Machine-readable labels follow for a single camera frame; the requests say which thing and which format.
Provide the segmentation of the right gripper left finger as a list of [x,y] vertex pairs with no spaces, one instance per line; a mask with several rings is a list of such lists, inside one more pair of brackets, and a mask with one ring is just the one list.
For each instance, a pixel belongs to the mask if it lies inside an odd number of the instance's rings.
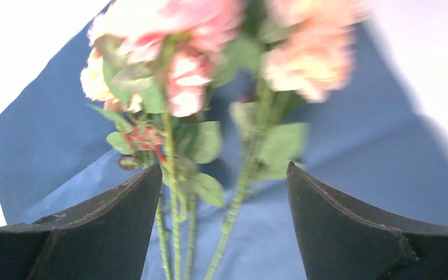
[[0,279],[139,280],[161,184],[154,164],[78,205],[0,227]]

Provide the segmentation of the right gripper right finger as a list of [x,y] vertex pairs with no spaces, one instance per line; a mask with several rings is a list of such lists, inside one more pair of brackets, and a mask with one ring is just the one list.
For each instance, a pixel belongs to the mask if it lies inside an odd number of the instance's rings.
[[289,205],[308,279],[448,279],[448,227],[387,212],[295,163]]

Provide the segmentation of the pink fake flower stem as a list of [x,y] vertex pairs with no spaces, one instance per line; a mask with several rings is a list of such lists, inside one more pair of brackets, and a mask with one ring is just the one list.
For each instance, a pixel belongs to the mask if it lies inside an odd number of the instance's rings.
[[302,103],[323,103],[348,83],[354,64],[353,27],[366,16],[362,1],[265,1],[255,99],[229,106],[240,131],[243,161],[232,204],[205,279],[212,279],[224,254],[250,185],[282,180],[286,166],[305,148],[307,124],[284,122]]
[[157,97],[151,93],[155,86],[151,62],[130,61],[133,50],[122,50],[127,43],[127,38],[109,33],[92,36],[92,51],[80,82],[86,97],[102,102],[100,112],[116,125],[118,131],[107,142],[123,154],[120,163],[131,160],[135,167],[147,167],[158,161],[163,165],[166,158],[160,147],[164,137],[151,123],[161,111],[152,109],[149,100]]
[[239,40],[243,1],[113,1],[94,19],[92,36],[113,34],[128,40],[130,61],[151,62],[155,86],[149,98],[160,113],[151,123],[164,137],[160,164],[169,196],[157,205],[155,223],[166,279],[190,279],[196,231],[197,200],[221,208],[225,191],[199,165],[217,159],[221,125],[205,113],[213,88],[231,80],[230,55]]

